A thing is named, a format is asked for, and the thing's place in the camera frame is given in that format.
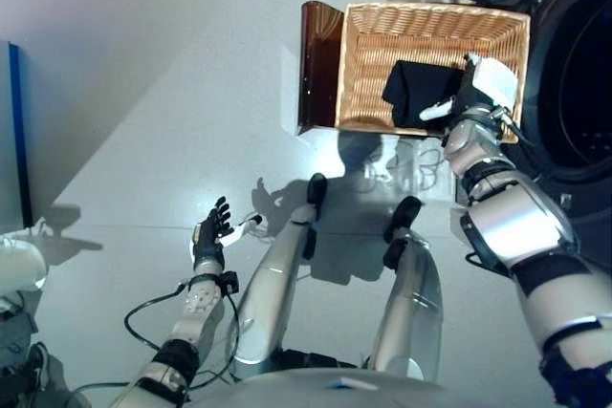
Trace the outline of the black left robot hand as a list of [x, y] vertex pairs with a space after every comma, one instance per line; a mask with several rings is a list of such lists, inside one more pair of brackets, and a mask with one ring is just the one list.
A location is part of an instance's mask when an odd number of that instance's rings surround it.
[[206, 218], [193, 230], [190, 256], [196, 274], [220, 274], [225, 270], [225, 249], [260, 225], [263, 218], [255, 214], [238, 225], [230, 223], [230, 204], [220, 197]]

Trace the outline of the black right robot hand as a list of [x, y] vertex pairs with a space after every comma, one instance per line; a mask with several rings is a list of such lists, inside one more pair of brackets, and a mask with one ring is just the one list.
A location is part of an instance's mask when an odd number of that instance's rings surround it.
[[422, 110], [420, 121], [455, 118], [471, 109], [484, 109], [486, 113], [497, 109], [506, 114], [512, 112], [518, 90], [517, 75], [493, 57], [467, 53], [464, 58], [466, 68], [457, 92]]

